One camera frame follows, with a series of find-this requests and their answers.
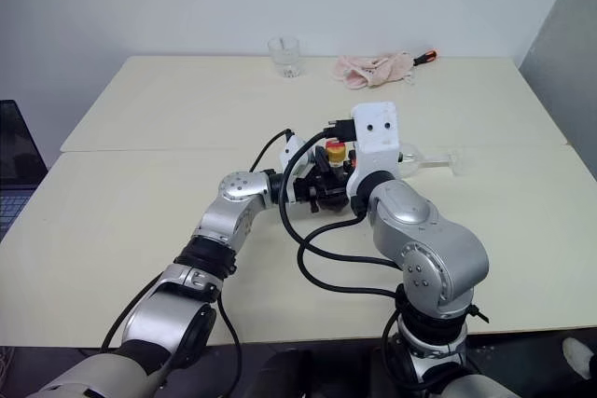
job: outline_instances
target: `glass cup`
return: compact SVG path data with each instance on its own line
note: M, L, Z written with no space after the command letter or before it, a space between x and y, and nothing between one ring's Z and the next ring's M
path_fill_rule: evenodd
M299 40L292 36L280 36L268 42L271 60L276 71L286 78L300 75Z

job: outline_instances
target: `pink cloth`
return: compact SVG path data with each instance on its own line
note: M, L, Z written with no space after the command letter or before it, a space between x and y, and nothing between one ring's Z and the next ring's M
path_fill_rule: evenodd
M340 56L333 75L349 89L379 86L410 74L414 59L408 53L384 53L376 58Z

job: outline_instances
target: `laptop screen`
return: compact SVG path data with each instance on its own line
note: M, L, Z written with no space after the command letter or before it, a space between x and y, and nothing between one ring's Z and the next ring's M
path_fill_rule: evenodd
M47 172L17 104L0 101L0 185L37 185Z

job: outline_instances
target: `tabletop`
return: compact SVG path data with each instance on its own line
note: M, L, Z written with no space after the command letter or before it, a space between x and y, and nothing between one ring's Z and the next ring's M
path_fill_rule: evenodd
M422 145L429 153L445 148ZM471 332L596 324L587 294L597 290L597 276L585 267L597 263L597 184L574 149L452 149L462 154L459 175L433 168L408 181L446 218L474 231L488 252L490 274L474 302L491 321L469 318ZM257 150L63 154L0 243L0 345L97 347L131 297L187 243L220 178L247 167ZM277 167L276 152L263 168ZM290 216L303 235L340 219L311 215L307 205ZM367 223L319 242L379 255ZM275 210L257 217L223 290L241 341L380 336L391 300L316 288L300 276L296 250ZM340 285L393 289L400 282L399 272L384 267L316 256L307 265ZM218 318L209 343L230 341Z
M400 136L426 146L564 144L508 58L440 58L414 84L346 89L333 58L305 58L283 78L264 57L133 57L62 151L254 148L278 130L305 139L357 103L396 103Z

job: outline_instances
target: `white wall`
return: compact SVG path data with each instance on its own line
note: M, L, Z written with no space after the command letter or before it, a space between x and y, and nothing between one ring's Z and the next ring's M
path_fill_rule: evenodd
M521 62L553 2L0 0L0 98L20 103L51 163L132 54L263 53L294 34L316 55L433 47Z

